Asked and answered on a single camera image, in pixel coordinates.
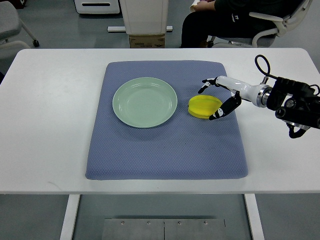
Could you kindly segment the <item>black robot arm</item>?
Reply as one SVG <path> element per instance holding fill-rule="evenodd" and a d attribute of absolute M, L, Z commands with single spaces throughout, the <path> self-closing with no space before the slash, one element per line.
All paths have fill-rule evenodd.
<path fill-rule="evenodd" d="M 275 117 L 286 123 L 289 137 L 300 138 L 310 128 L 319 129 L 320 87 L 270 74 L 270 63 L 262 54 L 257 55 L 254 62 L 264 75 L 264 84 L 269 78 L 275 79 L 272 87 L 267 86 L 258 94 L 259 103 L 274 111 Z"/>

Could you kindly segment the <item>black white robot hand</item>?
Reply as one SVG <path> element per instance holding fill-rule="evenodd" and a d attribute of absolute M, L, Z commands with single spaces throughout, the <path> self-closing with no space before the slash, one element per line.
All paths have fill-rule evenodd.
<path fill-rule="evenodd" d="M 265 108 L 267 106 L 267 95 L 270 94 L 272 90 L 272 87 L 265 83 L 250 85 L 246 82 L 222 75 L 215 78 L 207 78 L 202 82 L 203 85 L 198 91 L 199 94 L 211 86 L 222 87 L 233 94 L 222 103 L 214 114 L 209 116 L 209 120 L 216 120 L 229 115 L 241 105 L 243 100 L 251 102 L 256 107 Z"/>

